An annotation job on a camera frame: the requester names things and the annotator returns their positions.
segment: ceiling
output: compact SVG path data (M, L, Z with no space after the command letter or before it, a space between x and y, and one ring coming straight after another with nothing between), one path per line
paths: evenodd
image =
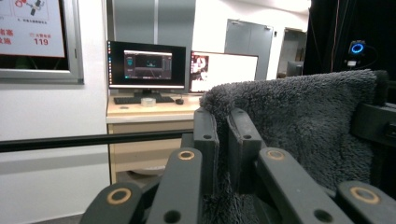
M235 0L238 2L245 2L254 5L272 7L282 9L285 11L296 12L308 15L308 7L311 6L310 0Z

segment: blue light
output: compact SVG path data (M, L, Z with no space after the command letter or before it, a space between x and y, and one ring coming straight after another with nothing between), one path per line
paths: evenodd
M354 54L358 54L361 53L364 49L363 44L355 44L354 46L352 46L351 51Z

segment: floor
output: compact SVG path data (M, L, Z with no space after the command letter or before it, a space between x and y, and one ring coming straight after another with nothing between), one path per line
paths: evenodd
M119 172L117 173L117 180L119 182L134 182L140 188L144 187L151 180L156 178L156 175L140 175L134 172ZM82 215L72 217L62 217L53 220L36 222L34 224L78 224Z

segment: computer monitor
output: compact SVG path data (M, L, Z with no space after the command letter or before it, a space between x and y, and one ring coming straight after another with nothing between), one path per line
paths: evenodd
M190 93L203 93L225 83L253 81L257 55L191 51Z
M286 77L297 77L303 74L304 62L288 61Z
M107 41L110 89L184 90L186 48Z

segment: keyboard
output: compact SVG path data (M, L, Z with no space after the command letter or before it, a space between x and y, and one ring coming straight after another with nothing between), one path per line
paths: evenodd
M156 103L174 103L175 100L170 96L150 96L150 97L114 97L114 103L116 105L136 105L140 104L142 98L154 98Z

